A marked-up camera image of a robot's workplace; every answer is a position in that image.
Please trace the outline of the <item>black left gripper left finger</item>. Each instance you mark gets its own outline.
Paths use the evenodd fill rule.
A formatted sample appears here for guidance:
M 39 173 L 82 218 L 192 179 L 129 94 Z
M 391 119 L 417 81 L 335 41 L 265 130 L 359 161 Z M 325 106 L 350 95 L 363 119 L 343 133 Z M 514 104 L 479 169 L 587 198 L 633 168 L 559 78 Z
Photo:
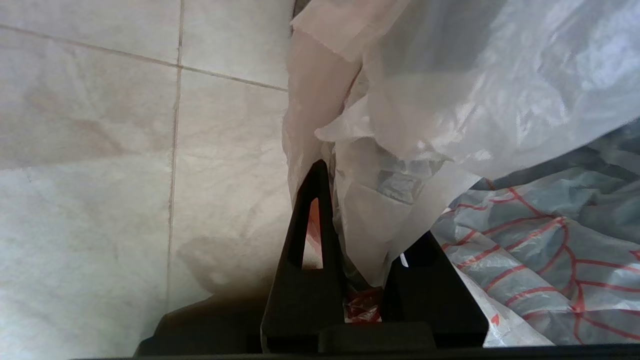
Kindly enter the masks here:
M 303 269 L 311 207 L 318 203 L 322 268 Z M 314 162 L 295 196 L 294 209 L 260 326 L 265 353 L 317 353 L 318 337 L 345 323 L 346 277 L 333 224 L 329 171 Z

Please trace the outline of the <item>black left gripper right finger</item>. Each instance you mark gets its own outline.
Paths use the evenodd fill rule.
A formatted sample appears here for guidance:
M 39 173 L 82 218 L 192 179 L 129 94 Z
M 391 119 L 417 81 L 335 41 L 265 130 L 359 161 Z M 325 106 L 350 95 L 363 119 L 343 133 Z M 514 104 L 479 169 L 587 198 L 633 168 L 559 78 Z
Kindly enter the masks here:
M 382 321 L 426 325 L 438 349 L 482 348 L 489 321 L 428 231 L 391 263 Z

